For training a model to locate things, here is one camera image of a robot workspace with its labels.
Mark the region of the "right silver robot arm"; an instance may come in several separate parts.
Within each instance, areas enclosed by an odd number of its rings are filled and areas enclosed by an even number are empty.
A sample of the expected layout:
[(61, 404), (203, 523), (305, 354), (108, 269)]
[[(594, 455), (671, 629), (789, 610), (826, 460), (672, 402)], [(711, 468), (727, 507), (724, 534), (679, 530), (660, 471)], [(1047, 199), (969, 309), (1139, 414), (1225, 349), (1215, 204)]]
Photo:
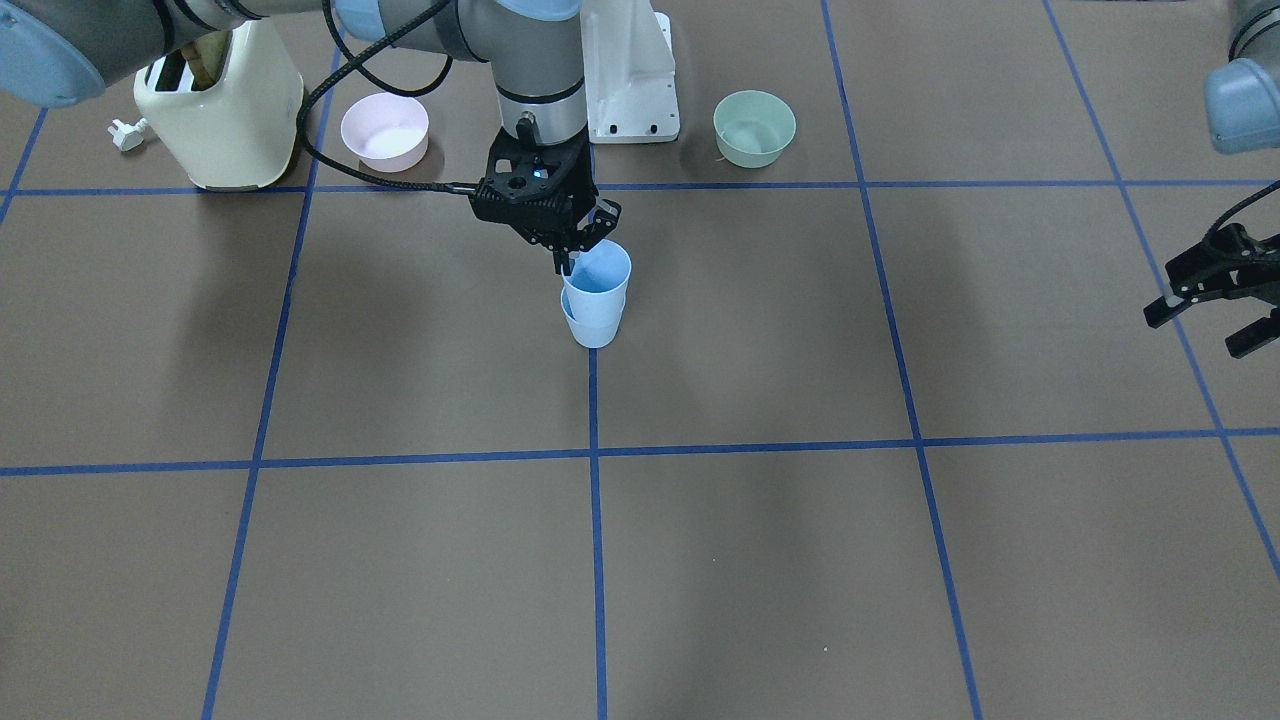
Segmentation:
[(620, 205), (593, 178), (586, 72), (577, 1), (5, 1), (3, 88), (41, 108), (65, 108), (218, 31), (274, 15), (319, 12), (332, 37), (365, 41), (301, 102), (312, 105), (389, 47), (489, 65), (502, 127), (474, 183), (387, 179), (385, 187), (465, 196), (479, 220), (508, 225), (547, 249), (570, 275), (573, 255), (617, 225)]

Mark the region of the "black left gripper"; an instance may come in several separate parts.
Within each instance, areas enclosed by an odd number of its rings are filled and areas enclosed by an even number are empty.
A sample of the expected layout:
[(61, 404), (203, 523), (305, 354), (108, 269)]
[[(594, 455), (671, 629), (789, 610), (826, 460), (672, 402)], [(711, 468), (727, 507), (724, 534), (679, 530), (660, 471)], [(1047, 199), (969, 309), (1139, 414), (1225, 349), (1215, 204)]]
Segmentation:
[[(1148, 328), (1157, 329), (1198, 302), (1257, 299), (1279, 301), (1279, 240), (1256, 240), (1242, 224), (1228, 224), (1166, 263), (1172, 292), (1144, 306)], [(1280, 336), (1280, 311), (1252, 322), (1225, 340), (1228, 354), (1243, 359)]]

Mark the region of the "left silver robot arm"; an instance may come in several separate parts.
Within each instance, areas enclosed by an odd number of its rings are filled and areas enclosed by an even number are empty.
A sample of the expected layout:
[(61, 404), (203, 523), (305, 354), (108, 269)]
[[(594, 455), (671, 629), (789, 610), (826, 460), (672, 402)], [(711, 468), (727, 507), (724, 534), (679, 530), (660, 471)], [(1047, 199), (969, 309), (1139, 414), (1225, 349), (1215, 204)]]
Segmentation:
[[(1222, 155), (1279, 146), (1279, 5), (1275, 1), (1233, 1), (1228, 61), (1211, 70), (1203, 85), (1210, 140)], [(1277, 236), (1253, 237), (1235, 217), (1277, 193), (1279, 183), (1231, 205), (1198, 242), (1165, 265), (1162, 295), (1143, 310), (1146, 324), (1160, 328), (1190, 307), (1211, 301), (1253, 299), (1268, 313), (1230, 334), (1228, 354), (1243, 359), (1277, 341)]]

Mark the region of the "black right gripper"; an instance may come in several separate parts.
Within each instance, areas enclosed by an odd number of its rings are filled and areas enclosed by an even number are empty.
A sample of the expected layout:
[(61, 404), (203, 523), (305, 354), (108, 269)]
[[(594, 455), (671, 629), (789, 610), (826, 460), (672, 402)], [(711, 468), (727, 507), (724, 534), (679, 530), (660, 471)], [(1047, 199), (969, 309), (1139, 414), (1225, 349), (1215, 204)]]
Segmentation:
[(621, 205), (598, 197), (588, 129), (534, 147), (499, 129), (470, 204), (477, 219), (553, 251), (556, 274), (568, 277), (576, 252), (589, 252), (620, 224)]

